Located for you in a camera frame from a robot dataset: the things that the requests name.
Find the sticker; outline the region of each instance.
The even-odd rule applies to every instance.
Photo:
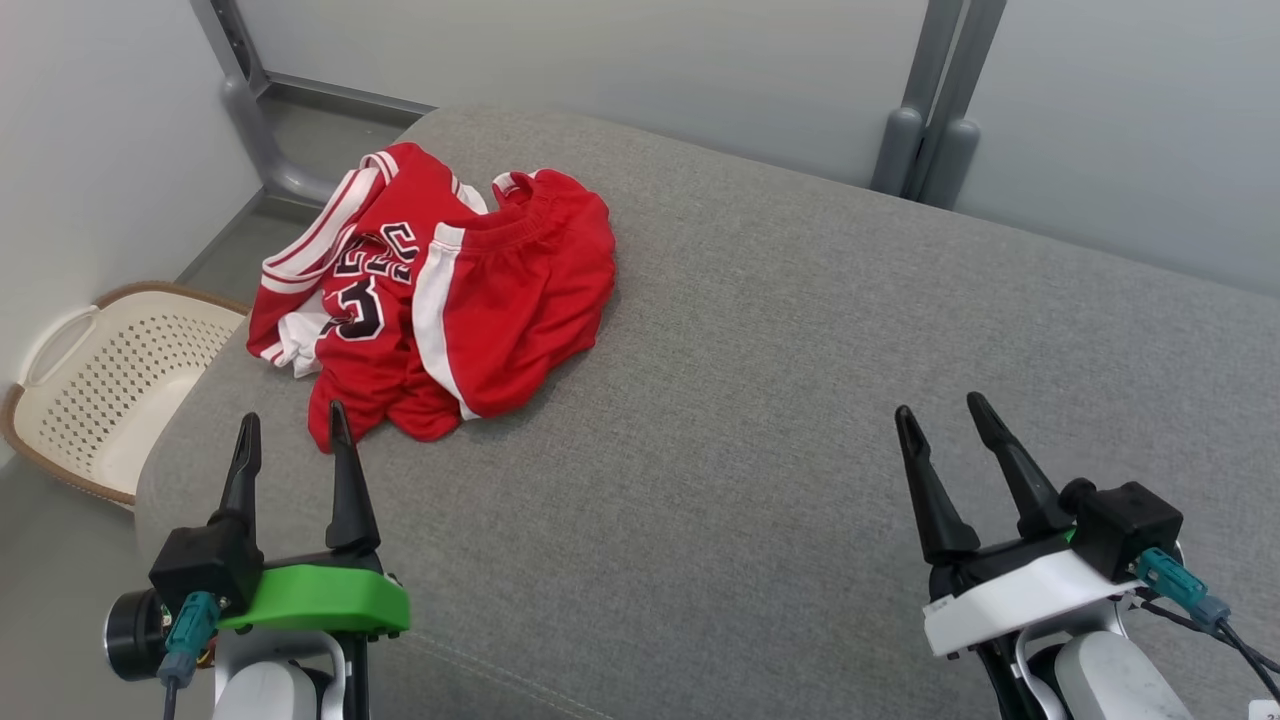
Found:
[[[1249,703],[1249,720],[1280,720],[1280,705],[1274,700],[1256,700]]]
[[[955,600],[955,597],[948,594],[948,596],[940,597],[938,600],[934,600],[933,602],[925,605],[924,606],[924,616],[928,618],[929,615],[933,615],[938,610],[942,610],[943,607],[951,605],[952,600]]]

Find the sofa cushion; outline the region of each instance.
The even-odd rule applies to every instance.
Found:
[[[1059,487],[1180,507],[1192,568],[1280,652],[1280,301],[582,117],[454,108],[403,140],[477,187],[575,176],[612,209],[618,282],[598,347],[524,410],[361,445],[413,600],[375,646],[381,716],[995,716],[975,657],[929,655],[892,421],[911,405],[960,512],[1010,539],[972,389]],[[215,507],[250,410],[260,543],[323,547],[308,392],[233,338],[147,461],[145,557]],[[1262,696],[1230,650],[1130,629],[1194,712]]]

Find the jersey number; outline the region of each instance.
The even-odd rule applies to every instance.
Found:
[[[385,225],[389,228],[399,228],[407,234],[398,234],[397,232],[389,233],[388,238],[397,238],[402,241],[406,237],[412,241],[413,233],[410,232],[408,225]],[[417,249],[408,247],[408,259],[417,258]],[[379,252],[379,247],[375,247],[374,242],[369,238],[358,237],[349,250],[338,256],[338,261],[333,265],[333,277],[335,278],[358,278],[365,273],[371,273],[375,275],[383,275],[384,278],[390,278],[401,284],[410,284],[412,282],[412,274],[410,273],[408,265],[404,263],[396,261],[396,258],[402,256],[402,250],[397,250],[394,246],[387,246]]]
[[[320,337],[329,332],[338,333],[342,340],[360,342],[374,340],[383,332],[383,304],[374,295],[374,279],[365,278],[338,291],[338,304],[348,313],[346,318],[334,318],[320,329]]]
[[[413,258],[417,258],[417,238],[413,237],[413,231],[410,229],[408,223],[387,223],[381,228],[383,237],[387,238],[387,245],[392,246],[396,255],[401,260],[408,263]]]

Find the white plastic basket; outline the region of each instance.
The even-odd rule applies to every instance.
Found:
[[[0,429],[59,479],[132,506],[160,430],[247,313],[170,283],[110,292],[36,343]]]

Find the teal connector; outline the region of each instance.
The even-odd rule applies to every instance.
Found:
[[[164,648],[169,652],[189,652],[200,656],[218,630],[218,619],[223,611],[212,593],[193,592],[182,603],[182,611],[169,630]]]
[[[1208,594],[1208,585],[1160,548],[1144,550],[1138,556],[1138,570],[1134,574],[1184,610],[1190,610]]]
[[[1138,556],[1134,575],[1157,594],[1167,597],[1190,615],[1192,620],[1212,633],[1231,607],[1208,594],[1208,585],[1162,550],[1148,548]]]
[[[212,593],[193,592],[182,603],[182,611],[173,623],[173,630],[165,639],[165,656],[156,671],[156,678],[165,685],[170,683],[179,688],[191,684],[196,674],[196,662],[209,647],[218,632],[218,619],[223,611]]]

